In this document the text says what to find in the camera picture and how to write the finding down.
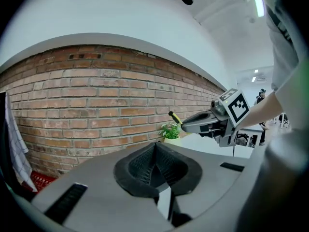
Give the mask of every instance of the white ceiling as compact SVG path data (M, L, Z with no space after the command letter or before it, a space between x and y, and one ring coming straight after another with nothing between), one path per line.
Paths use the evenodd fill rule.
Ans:
M257 17L254 0L194 0L192 5L175 1L211 34L227 68L239 82L252 79L250 70L272 69L272 43L266 17Z
M258 73L254 73L254 69L239 71L236 72L237 84L251 84L254 76L256 77L256 83L271 84L272 73L272 66L259 68Z

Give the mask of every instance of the red brick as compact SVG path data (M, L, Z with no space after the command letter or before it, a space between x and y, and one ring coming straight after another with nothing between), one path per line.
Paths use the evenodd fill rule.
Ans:
M45 118L46 117L46 111L28 111L28 117L29 118Z
M196 106L197 102L196 101L178 101L175 100L175 106Z
M179 86L179 87L187 87L187 83L181 82L181 81L176 81L173 79L169 79L169 84L174 85L174 86Z
M108 61L100 61L93 60L92 68L108 68L108 69L119 69L119 70L127 70L128 64L122 62L108 62Z
M68 60L68 58L69 58L68 54L56 55L54 58L54 62L64 62Z
M63 70L50 72L49 79L58 79L61 78Z
M122 128L122 134L128 135L128 134L136 134L136 133L143 133L148 131L154 131L155 125L144 125L144 126L134 126L134 127L127 127Z
M38 83L35 83L33 84L33 90L40 90L43 88L43 83L44 82L38 82Z
M87 128L87 121L86 120L71 120L70 121L70 128L73 129L85 129Z
M72 142L69 140L45 139L44 145L55 146L55 147L60 147L60 148L72 148Z
M167 99L149 99L148 100L149 106L173 106L174 100L167 100Z
M42 107L42 102L45 102L45 101L28 101L28 102L23 102L23 103L19 104L19 108L21 108L21 109L45 108L45 107Z
M178 81L182 81L183 77L181 75L173 74L173 79L178 80Z
M155 92L155 96L157 98L167 98L167 99L175 99L175 93L171 93L171 92L164 92L164 91L156 91Z
M164 84L168 84L169 80L165 77L161 77L161 76L155 76L154 80L156 83L164 83Z
M71 87L88 86L89 78L71 78Z
M148 134L149 139L160 138L162 137L158 131L154 131Z
M192 89L184 88L183 89L184 94L189 94L189 95L197 95L197 92Z
M88 118L96 117L95 109L66 109L60 110L61 118Z
M155 93L152 90L140 90L140 89L121 89L120 96L122 97L155 97Z
M203 92L203 89L201 87L193 86L193 89L199 92Z
M91 86L104 86L104 87L130 87L128 80L121 79L105 79L105 78L91 78Z
M103 149L69 149L68 153L70 156L82 156L82 157L93 157L104 155Z
M41 101L42 108L62 108L68 107L68 100L46 100Z
M141 142L141 141L146 141L146 140L148 140L147 135L139 135L139 136L132 137L132 141L134 143Z
M71 99L70 107L86 107L87 99Z
M188 106L188 112L203 111L203 110L204 110L203 106Z
M74 165L71 164L61 164L61 168L64 170L72 170L74 168Z
M30 78L30 82L35 83L35 82L45 81L45 80L48 80L48 78L49 78L49 73L36 74Z
M151 82L155 81L155 76L143 74L143 73L121 71L120 76L121 78L138 79L138 80L145 80L145 81L151 81Z
M87 77L87 76L100 76L100 70L65 70L63 77Z
M147 99L131 99L131 106L147 106Z
M59 111L58 110L48 110L46 113L47 118L59 118Z
M187 87L188 87L189 89L193 89L193 85L192 85L192 84L187 84Z
M66 88L62 90L63 97L96 96L96 88Z
M158 83L148 83L149 89L165 90L165 91L174 91L174 87L166 84Z
M61 90L60 89L51 89L47 93L48 98L58 98L61 97Z
M29 93L29 100L44 99L47 97L46 90L34 91Z
M44 56L42 56L42 59L39 60L37 65L43 65L43 64L49 64L54 62L54 58L55 57L48 57L48 58L44 58Z
M146 89L147 83L143 81L130 81L130 87Z
M156 113L157 114L168 114L169 113L169 108L168 107L157 107L156 108Z
M64 130L63 136L66 138L98 138L98 130Z
M102 137L117 137L120 136L120 128L101 129Z
M129 125L128 118L93 119L90 121L91 128L115 127Z
M157 58L155 60L155 66L164 71L169 70L169 63L165 59Z
M27 76L35 75L36 71L37 71L36 69L31 69L31 70L25 71L25 72L22 73L22 77L25 78Z
M90 107L128 106L128 99L89 99Z
M117 48L114 46L99 46L98 52L102 53L116 53L116 54L132 54L132 50Z
M84 58L85 59L98 59L98 58L101 58L101 54L99 53L86 53L84 55Z
M123 137L123 138L93 140L92 141L92 146L94 148L98 148L98 147L109 147L109 146L125 145L127 143L129 143L128 138L127 137Z
M158 115L149 117L149 123L158 123L172 120L169 115Z
M20 79L16 82L13 82L13 87L21 86L24 84L24 79Z
M162 77L173 78L173 73L162 71L162 70L155 69L155 68L150 68L150 67L147 68L147 73L152 74L152 75L160 75Z
M192 85L195 85L195 84L196 84L195 81L193 81L193 80L191 80L191 79L189 79L189 78L186 78L186 77L183 77L183 81L184 81L185 83L189 83L189 84L192 84Z
M131 118L131 125L148 124L148 117Z
M11 97L10 97L10 100L11 100L11 102L19 102L19 101L21 101L21 94L18 94L18 95L12 95Z
M49 162L49 161L44 161L44 160L40 160L40 162L43 166L46 166L49 168L61 168L61 165L58 162Z
M58 62L46 65L46 72L73 68L73 61Z
M120 110L121 116L141 116L155 114L154 108L123 108Z
M117 117L119 115L118 108L100 109L98 112L99 117Z
M113 61L121 61L121 56L119 54L105 54L103 57L104 60L113 60Z
M122 56L123 62L133 63L133 64L140 64L140 65L146 65L153 67L155 64L153 60L150 59L144 59L144 58L134 58L132 56Z
M117 70L102 70L101 76L102 77L119 77L120 71L117 71Z
M15 88L15 94L19 94L19 93L27 93L32 91L33 89L33 84L27 84L27 85L23 85L23 86L19 86Z
M52 128L52 129L68 129L69 128L69 121L68 120L44 120L38 121L42 123L43 128Z
M99 89L99 96L112 97L118 96L119 89L117 88L103 88Z
M195 100L194 95L187 95L187 100L192 100L192 101L194 101L194 100Z
M63 135L62 135L62 131L61 130L50 130L49 131L49 135L50 137L52 138L63 138Z
M133 72L147 72L147 69L145 66L137 65L137 64L130 64L130 70Z
M93 52L95 51L95 46L93 45L83 45L79 48L79 52Z
M68 87L70 85L69 79L57 79L57 80L47 80L43 84L43 88L60 88Z
M59 161L62 163L67 163L67 164L77 164L77 158L76 157L60 157Z
M87 141L74 141L75 148L90 148L90 142Z
M183 88L182 87L175 87L175 92L176 93L183 93Z

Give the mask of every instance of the white sleeve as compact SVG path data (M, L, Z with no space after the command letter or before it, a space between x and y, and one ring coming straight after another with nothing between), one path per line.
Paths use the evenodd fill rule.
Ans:
M267 13L269 36L273 44L274 70L271 88L277 91L298 64L298 57L293 45L286 40Z
M286 31L286 36L278 29L269 13L267 13L267 25L270 29L270 39L273 43L274 71L272 88L278 88L288 79L298 63L308 54L305 41L284 7L277 2L275 14L280 20L279 27Z

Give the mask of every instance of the person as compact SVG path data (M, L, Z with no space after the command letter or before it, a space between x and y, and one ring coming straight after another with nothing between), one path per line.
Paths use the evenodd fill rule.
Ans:
M266 8L269 35L273 43L274 70L271 86L274 91L250 109L235 131L271 120L283 112L275 92L308 55L306 42L293 30L296 28L295 23L282 3L274 0Z
M254 103L254 105L257 105L258 103L260 103L262 100L264 100L265 98L265 93L266 93L266 90L265 89L261 89L260 92L259 92L259 95L256 97L256 101Z
M260 92L259 92L259 95L256 97L256 104L260 103L262 100L265 99L265 93L266 93L266 90L265 89L261 89ZM264 130L262 132L262 135L261 135L261 140L260 140L260 145L265 145L265 134L266 134L266 131L269 130L268 127L266 126L266 122L261 122L259 123L259 125L262 127L262 129ZM253 136L253 144L256 143L256 139L257 139L257 136L254 135Z

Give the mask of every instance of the gray platform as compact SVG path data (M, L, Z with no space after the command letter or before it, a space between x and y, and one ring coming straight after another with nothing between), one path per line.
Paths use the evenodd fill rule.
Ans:
M238 215L254 184L264 151L256 149L247 160L168 146L193 158L203 169L202 179L196 189L190 194L177 197L181 212L196 218L194 224L199 223L198 216L202 213L207 210L211 213L206 218L210 219L208 221L210 230L195 225L194 228L186 228L192 222L175 230L224 231L217 230L223 226L221 224L223 221L235 226L235 221L228 222L227 219L236 220L235 216ZM174 229L161 215L153 199L131 196L114 179L115 163L138 149L126 149L86 161L46 187L33 199L32 204L45 212L72 184L81 183L87 185L88 189L65 220L63 226L67 228L79 232L96 232L103 229L112 232L124 230L157 232ZM220 167L222 162L243 165L246 168L240 173ZM233 209L232 214L231 211L227 213L229 207Z

